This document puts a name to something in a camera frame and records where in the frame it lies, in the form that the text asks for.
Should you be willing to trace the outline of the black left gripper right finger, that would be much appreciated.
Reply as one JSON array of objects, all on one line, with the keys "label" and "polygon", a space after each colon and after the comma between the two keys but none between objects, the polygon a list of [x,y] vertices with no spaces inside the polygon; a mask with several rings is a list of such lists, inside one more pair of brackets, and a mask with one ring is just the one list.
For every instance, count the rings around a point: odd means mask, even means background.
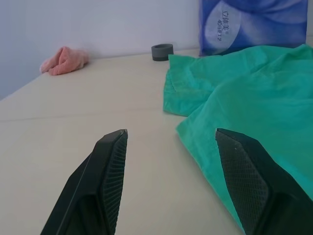
[{"label": "black left gripper right finger", "polygon": [[224,179],[247,235],[311,235],[313,202],[255,139],[218,128]]}]

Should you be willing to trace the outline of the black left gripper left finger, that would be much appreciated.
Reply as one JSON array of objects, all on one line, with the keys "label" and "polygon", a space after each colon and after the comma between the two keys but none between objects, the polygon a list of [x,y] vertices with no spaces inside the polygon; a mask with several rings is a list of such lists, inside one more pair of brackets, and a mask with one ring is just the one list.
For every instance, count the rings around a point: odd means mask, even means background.
[{"label": "black left gripper left finger", "polygon": [[113,235],[126,162],[128,131],[103,136],[68,178],[43,235]]}]

